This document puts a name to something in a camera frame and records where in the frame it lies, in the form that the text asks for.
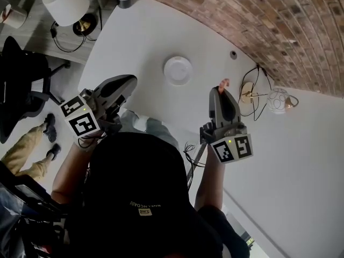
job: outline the table lamp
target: table lamp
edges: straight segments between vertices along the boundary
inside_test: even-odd
[[[73,24],[73,31],[77,35],[90,34],[97,25],[96,18],[87,13],[89,0],[42,0],[59,26]]]

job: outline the black shoe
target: black shoe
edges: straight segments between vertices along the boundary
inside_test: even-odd
[[[48,136],[48,139],[51,143],[56,141],[56,129],[54,127],[55,125],[55,116],[53,114],[48,114],[45,118],[44,123],[47,124],[47,128],[43,131],[43,133]]]
[[[53,157],[53,161],[56,159],[56,156],[59,154],[61,152],[61,146],[60,145],[58,145],[58,144],[54,144],[53,145],[53,148],[52,149],[50,149],[49,151],[48,151],[48,153],[47,153],[47,155],[46,156],[48,156],[50,153],[52,153],[53,155],[54,155],[54,157]]]

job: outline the forearm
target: forearm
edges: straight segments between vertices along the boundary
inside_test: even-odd
[[[218,161],[213,149],[208,146],[203,177],[196,194],[196,210],[205,205],[222,208],[224,177],[225,165]]]
[[[84,152],[75,144],[60,167],[54,183],[52,199],[60,204],[70,203],[82,186],[92,151]]]

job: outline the plate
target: plate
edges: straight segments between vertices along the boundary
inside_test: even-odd
[[[175,86],[187,84],[192,76],[192,65],[189,60],[181,56],[169,59],[163,69],[167,81]]]

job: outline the black sleeve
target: black sleeve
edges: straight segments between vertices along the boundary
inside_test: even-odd
[[[220,235],[232,258],[249,258],[246,242],[236,234],[224,213],[214,206],[203,206],[198,214]]]

